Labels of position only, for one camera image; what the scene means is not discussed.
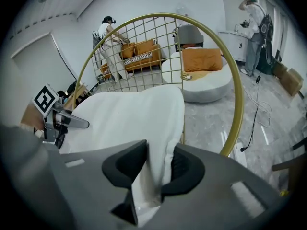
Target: door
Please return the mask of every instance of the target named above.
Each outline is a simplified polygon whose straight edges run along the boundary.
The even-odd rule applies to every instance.
[[[244,52],[244,41],[245,38],[229,33],[230,36],[230,52],[232,53],[235,60],[245,61],[245,52]]]
[[[38,94],[47,83],[57,92],[66,91],[76,80],[61,58],[51,35],[30,44],[13,60],[24,76],[32,96]]]
[[[248,49],[248,38],[242,37],[242,55],[243,55],[243,62],[246,61],[246,53]]]

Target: white shirt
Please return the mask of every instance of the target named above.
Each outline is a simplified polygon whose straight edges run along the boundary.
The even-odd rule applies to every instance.
[[[103,23],[103,24],[100,25],[100,27],[98,29],[98,34],[99,34],[101,39],[103,39],[108,34],[108,31],[106,30],[108,26],[110,26],[109,23]],[[104,43],[104,45],[112,46],[111,41],[107,41],[106,43]]]
[[[244,9],[247,13],[249,13],[249,32],[248,38],[252,38],[254,33],[259,32],[258,26],[261,25],[261,22],[265,16],[266,11],[258,4],[257,5],[244,5]]]

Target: jeans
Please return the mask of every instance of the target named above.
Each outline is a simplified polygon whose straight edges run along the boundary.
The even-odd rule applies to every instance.
[[[248,41],[245,71],[249,76],[254,74],[254,70],[258,65],[262,45],[263,37],[260,33],[255,33]]]

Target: man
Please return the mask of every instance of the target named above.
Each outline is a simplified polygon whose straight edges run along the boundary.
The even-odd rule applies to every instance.
[[[259,32],[258,26],[261,25],[266,12],[256,0],[244,0],[241,2],[239,9],[245,10],[249,13],[250,17],[246,62],[245,68],[241,69],[241,72],[248,76],[253,76],[254,70],[259,62],[260,52],[263,45],[263,36]]]

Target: person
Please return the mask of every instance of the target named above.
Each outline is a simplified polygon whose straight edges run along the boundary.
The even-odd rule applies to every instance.
[[[113,19],[111,16],[107,16],[104,18],[102,24],[98,29],[100,38],[104,38],[108,33],[110,33],[113,30],[113,27],[111,26],[112,23]],[[119,39],[122,39],[124,42],[128,41],[118,32],[114,32],[113,35],[118,37]],[[111,40],[115,43],[119,43],[118,40],[113,38],[113,35],[111,36]],[[119,80],[119,75],[121,75],[123,79],[132,77],[133,74],[132,73],[128,74],[127,71],[125,70],[125,66],[122,62],[122,59],[119,56],[118,47],[114,47],[114,44],[111,42],[111,40],[107,39],[106,42],[104,42],[104,44],[101,45],[102,49],[101,54],[106,59],[106,63],[115,81]]]
[[[249,32],[248,48],[246,55],[245,67],[241,72],[253,76],[254,70],[258,65],[261,48],[263,45],[263,36],[259,31],[259,26],[266,14],[265,10],[257,3],[256,0],[244,0],[239,6],[240,10],[249,13]]]

